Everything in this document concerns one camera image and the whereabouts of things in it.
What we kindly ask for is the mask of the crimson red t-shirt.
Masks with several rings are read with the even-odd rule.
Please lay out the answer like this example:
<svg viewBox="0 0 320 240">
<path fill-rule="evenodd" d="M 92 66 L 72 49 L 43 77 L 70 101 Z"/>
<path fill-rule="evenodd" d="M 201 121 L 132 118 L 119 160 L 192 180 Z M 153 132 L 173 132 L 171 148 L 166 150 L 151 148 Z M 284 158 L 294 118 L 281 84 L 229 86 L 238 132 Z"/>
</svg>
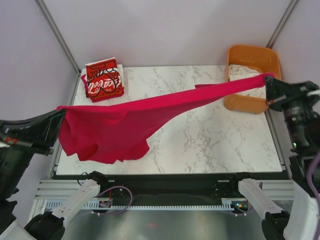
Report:
<svg viewBox="0 0 320 240">
<path fill-rule="evenodd" d="M 59 106 L 64 110 L 59 142 L 67 156 L 113 164 L 138 160 L 149 151 L 147 139 L 168 121 L 225 96 L 265 86 L 272 73 L 110 106 Z"/>
</svg>

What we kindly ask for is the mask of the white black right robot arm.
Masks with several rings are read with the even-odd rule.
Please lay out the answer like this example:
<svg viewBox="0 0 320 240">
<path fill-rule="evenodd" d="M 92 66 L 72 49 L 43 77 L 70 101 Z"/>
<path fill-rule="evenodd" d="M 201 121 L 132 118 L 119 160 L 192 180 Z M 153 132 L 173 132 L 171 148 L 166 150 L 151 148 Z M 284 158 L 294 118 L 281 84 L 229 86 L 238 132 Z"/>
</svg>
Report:
<svg viewBox="0 0 320 240">
<path fill-rule="evenodd" d="M 267 240 L 318 240 L 320 238 L 320 87 L 311 82 L 286 83 L 264 78 L 267 106 L 282 112 L 295 154 L 289 158 L 292 200 L 271 200 L 254 179 L 229 184 L 235 197 L 244 196 L 261 219 Z"/>
</svg>

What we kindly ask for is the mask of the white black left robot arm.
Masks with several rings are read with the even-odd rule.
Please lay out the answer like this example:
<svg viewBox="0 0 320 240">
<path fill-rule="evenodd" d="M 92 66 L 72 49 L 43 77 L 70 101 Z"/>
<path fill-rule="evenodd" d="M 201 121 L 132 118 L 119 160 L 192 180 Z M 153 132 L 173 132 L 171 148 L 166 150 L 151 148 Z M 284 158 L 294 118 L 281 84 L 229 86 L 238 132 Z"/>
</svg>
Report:
<svg viewBox="0 0 320 240">
<path fill-rule="evenodd" d="M 53 153 L 66 110 L 53 110 L 26 120 L 0 122 L 0 238 L 2 240 L 60 240 L 68 223 L 92 198 L 104 197 L 110 191 L 107 178 L 94 171 L 63 204 L 38 214 L 21 227 L 13 210 L 16 201 L 8 199 L 17 193 L 24 172 L 35 154 Z"/>
</svg>

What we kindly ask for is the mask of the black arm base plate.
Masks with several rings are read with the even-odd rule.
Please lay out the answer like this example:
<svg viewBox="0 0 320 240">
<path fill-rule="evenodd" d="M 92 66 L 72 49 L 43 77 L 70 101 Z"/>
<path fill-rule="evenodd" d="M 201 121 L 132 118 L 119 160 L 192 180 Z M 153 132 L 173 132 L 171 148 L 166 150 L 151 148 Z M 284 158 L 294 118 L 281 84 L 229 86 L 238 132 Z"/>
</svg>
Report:
<svg viewBox="0 0 320 240">
<path fill-rule="evenodd" d="M 238 183 L 248 172 L 165 175 L 105 175 L 94 171 L 86 178 L 100 184 L 100 195 L 114 207 L 178 207 L 218 205 L 223 198 L 240 198 Z"/>
</svg>

